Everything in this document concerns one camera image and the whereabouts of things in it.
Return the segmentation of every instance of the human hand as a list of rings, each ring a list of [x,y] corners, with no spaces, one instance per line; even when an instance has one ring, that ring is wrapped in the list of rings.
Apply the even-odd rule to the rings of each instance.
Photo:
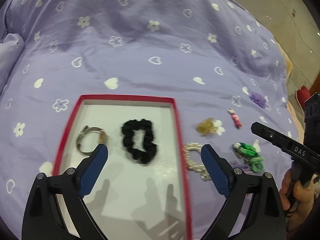
[[[301,225],[309,215],[314,204],[314,196],[316,192],[316,177],[317,175],[314,174],[308,187],[304,187],[300,183],[300,181],[297,181],[295,183],[293,188],[293,195],[299,201],[299,205],[297,206],[297,208],[290,210],[290,220],[288,226],[289,231]],[[291,179],[291,170],[288,170],[284,175],[281,189],[279,191],[282,207],[284,210],[288,210],[290,208],[290,202],[286,197],[286,194],[288,192]]]

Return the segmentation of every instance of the floor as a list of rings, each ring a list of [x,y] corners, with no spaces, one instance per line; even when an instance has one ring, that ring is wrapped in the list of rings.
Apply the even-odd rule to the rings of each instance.
[[[320,31],[302,0],[235,0],[270,30],[293,62],[287,83],[288,98],[299,121],[303,111],[295,91],[310,89],[320,71]]]

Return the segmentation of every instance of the hair accessory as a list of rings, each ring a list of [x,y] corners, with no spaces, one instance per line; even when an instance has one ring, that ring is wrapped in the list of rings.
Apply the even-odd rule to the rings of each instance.
[[[267,100],[263,97],[263,95],[260,95],[259,93],[251,93],[250,99],[252,102],[254,102],[263,109],[267,107]]]
[[[203,122],[197,125],[197,132],[202,136],[208,135],[209,133],[217,132],[218,128],[214,125],[213,118],[207,118]]]
[[[261,172],[264,169],[263,161],[264,157],[261,157],[255,147],[245,143],[235,143],[233,148],[237,151],[237,156],[244,157],[244,164],[251,167],[254,172]]]
[[[145,152],[133,148],[134,143],[132,141],[132,137],[134,135],[134,131],[137,130],[146,131],[143,139],[143,148]],[[147,164],[154,158],[157,152],[157,145],[152,143],[154,137],[152,131],[152,123],[149,120],[129,120],[123,125],[122,133],[124,134],[123,145],[127,148],[127,151],[132,154],[132,157],[135,160],[140,160],[141,163]]]
[[[197,151],[197,152],[201,152],[201,148],[202,145],[199,143],[187,143],[184,147],[183,147],[183,151],[184,151],[184,157],[186,159],[187,162],[187,166],[188,169],[191,171],[195,171],[195,172],[199,172],[201,173],[201,178],[204,181],[207,180],[211,180],[209,173],[207,172],[205,166],[202,165],[198,165],[197,163],[195,163],[194,161],[192,161],[190,159],[190,155],[189,152],[190,151]]]
[[[84,138],[85,135],[87,135],[89,132],[99,132],[99,140],[98,140],[98,144],[102,143],[104,145],[107,145],[107,141],[108,141],[108,136],[105,133],[105,131],[99,127],[89,127],[89,126],[85,126],[82,131],[80,132],[80,134],[77,137],[76,140],[76,147],[78,149],[79,152],[81,152],[84,155],[90,156],[92,154],[92,152],[83,152],[81,151],[81,141]]]
[[[242,127],[242,123],[239,120],[239,116],[235,115],[236,112],[231,108],[228,109],[228,113],[231,115],[231,118],[235,123],[236,127],[240,129]]]

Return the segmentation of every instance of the purple flower hair clip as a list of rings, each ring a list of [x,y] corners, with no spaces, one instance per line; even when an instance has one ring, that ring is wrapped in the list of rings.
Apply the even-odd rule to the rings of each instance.
[[[267,100],[259,93],[255,93],[255,92],[251,93],[250,99],[252,102],[254,102],[255,104],[257,104],[263,109],[266,108],[267,106]]]

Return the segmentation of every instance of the bed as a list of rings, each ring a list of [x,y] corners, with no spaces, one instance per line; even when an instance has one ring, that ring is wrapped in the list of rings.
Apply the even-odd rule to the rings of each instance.
[[[291,167],[288,155],[250,131],[261,122],[302,140],[287,110],[288,63],[273,35],[235,1],[7,0],[0,19],[0,216],[18,238],[35,175],[51,175],[82,94],[175,98],[184,143],[209,143],[231,162],[238,160],[233,143],[258,139],[278,185]],[[267,108],[250,100],[253,92]],[[222,132],[202,137],[195,128],[210,117]],[[188,175],[193,238],[200,239],[225,198],[198,173]]]

